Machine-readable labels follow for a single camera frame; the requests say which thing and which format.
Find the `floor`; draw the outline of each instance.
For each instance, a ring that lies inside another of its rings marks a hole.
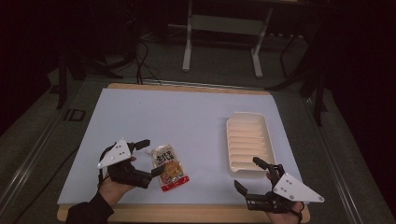
[[[141,67],[143,82],[264,90],[265,86],[285,79],[278,56],[288,38],[265,37],[260,53],[264,78],[257,79],[247,47],[250,37],[234,36],[243,43],[235,45],[221,36],[213,41],[209,38],[212,35],[194,34],[189,73],[181,71],[184,27],[172,27],[167,41],[151,34],[142,36],[138,55],[141,59],[148,54]],[[301,38],[290,47],[285,56],[288,71],[299,62],[305,49]],[[122,82],[134,83],[137,67],[133,63],[116,73],[124,76]],[[49,74],[54,84],[58,82],[57,73],[54,70]],[[89,125],[101,89],[120,81],[90,69],[84,81],[68,78],[68,100],[62,109],[56,109],[58,95],[46,92],[0,138],[0,148],[7,152],[0,159],[0,190],[4,192],[0,202],[1,223],[62,223],[56,217],[57,200],[75,150]],[[323,127],[319,128],[312,120],[312,99],[299,96],[300,86],[301,83],[296,83],[271,93],[276,99],[286,99],[278,104],[278,109],[284,115],[285,130],[302,176],[309,176],[306,179],[309,186],[320,188],[329,199],[322,207],[310,205],[310,223],[395,223],[331,93],[325,92],[326,111],[322,113]],[[69,109],[85,110],[87,114],[83,121],[73,121],[67,119]],[[306,116],[304,120],[294,120],[288,116],[292,113]],[[21,184],[11,182],[13,176]]]

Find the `black cable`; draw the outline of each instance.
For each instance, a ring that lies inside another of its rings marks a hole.
[[[52,175],[52,177],[49,179],[49,181],[46,183],[46,185],[44,185],[44,188],[42,190],[40,190],[40,192],[38,192],[38,194],[35,196],[35,198],[29,202],[28,205],[26,205],[26,207],[22,210],[22,212],[18,215],[18,217],[14,220],[14,222],[12,222],[13,224],[16,224],[20,218],[26,213],[27,210],[29,210],[29,208],[33,205],[33,203],[35,203],[35,201],[41,196],[41,194],[44,192],[44,190],[47,189],[47,187],[50,185],[50,183],[52,182],[53,178],[55,178],[55,176],[58,174],[58,172],[62,169],[62,167],[64,166],[64,164],[73,156],[73,154],[75,154],[78,151],[78,147],[76,149],[74,149],[67,157],[66,159],[61,163],[61,165],[58,167],[58,169],[55,171],[55,173]]]

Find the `white plastic tray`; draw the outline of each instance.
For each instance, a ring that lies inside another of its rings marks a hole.
[[[266,173],[253,157],[276,164],[265,117],[258,113],[235,112],[227,120],[228,157],[231,175],[263,177]]]

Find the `snack bag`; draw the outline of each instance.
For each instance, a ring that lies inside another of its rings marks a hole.
[[[165,164],[165,171],[159,176],[163,191],[174,189],[190,180],[184,172],[175,150],[170,145],[154,149],[152,159],[155,168]]]

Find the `sleeve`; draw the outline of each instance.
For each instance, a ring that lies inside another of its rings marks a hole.
[[[107,224],[114,213],[99,192],[89,203],[79,203],[69,208],[66,224]]]

